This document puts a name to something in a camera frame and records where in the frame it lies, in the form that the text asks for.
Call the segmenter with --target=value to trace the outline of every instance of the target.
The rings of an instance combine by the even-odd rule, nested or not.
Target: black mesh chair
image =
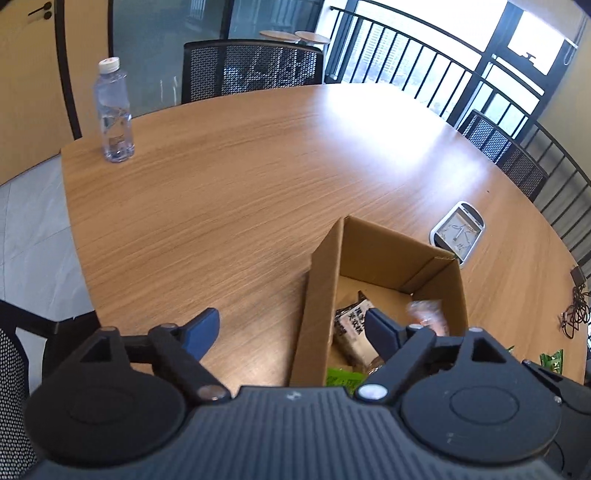
[[[22,416],[30,392],[99,326],[94,312],[53,322],[0,300],[0,479],[37,461]]]
[[[278,87],[322,83],[319,48],[270,40],[185,43],[183,103]]]
[[[548,174],[492,120],[473,110],[459,129],[490,158],[532,202],[548,180]]]

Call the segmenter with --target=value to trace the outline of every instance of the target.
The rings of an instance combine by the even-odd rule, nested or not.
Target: water bottle
[[[134,154],[131,113],[125,76],[119,68],[119,57],[99,62],[95,82],[95,101],[100,120],[103,153],[111,162],[121,162]]]

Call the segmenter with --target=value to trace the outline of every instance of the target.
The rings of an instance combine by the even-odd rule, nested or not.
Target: cardboard box
[[[456,257],[406,235],[354,217],[339,219],[312,254],[306,305],[290,385],[324,385],[326,369],[345,357],[333,343],[335,310],[357,301],[361,290],[401,325],[413,300],[441,300],[450,335],[468,326]]]

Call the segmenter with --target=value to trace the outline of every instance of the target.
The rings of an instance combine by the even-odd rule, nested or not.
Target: green snack bag
[[[548,355],[546,353],[540,354],[540,365],[547,368],[555,374],[562,375],[562,361],[564,353],[562,349],[558,350],[554,355]]]
[[[349,395],[353,395],[355,389],[363,383],[367,375],[358,372],[347,372],[338,368],[329,368],[326,372],[327,387],[345,387]]]

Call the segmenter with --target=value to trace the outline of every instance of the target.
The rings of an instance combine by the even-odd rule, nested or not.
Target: snack package
[[[540,354],[540,365],[547,368],[555,374],[562,375],[562,361],[564,359],[564,352],[562,349],[558,350],[554,355]]]
[[[353,395],[355,389],[363,383],[367,375],[358,372],[347,372],[339,368],[329,368],[326,372],[327,387],[345,387],[349,395]]]
[[[378,358],[365,336],[365,312],[373,305],[361,292],[359,298],[359,303],[336,311],[335,341],[357,370],[367,372]]]
[[[417,319],[417,322],[429,327],[438,336],[449,335],[447,320],[441,311],[441,300],[412,301],[407,306],[407,312]]]

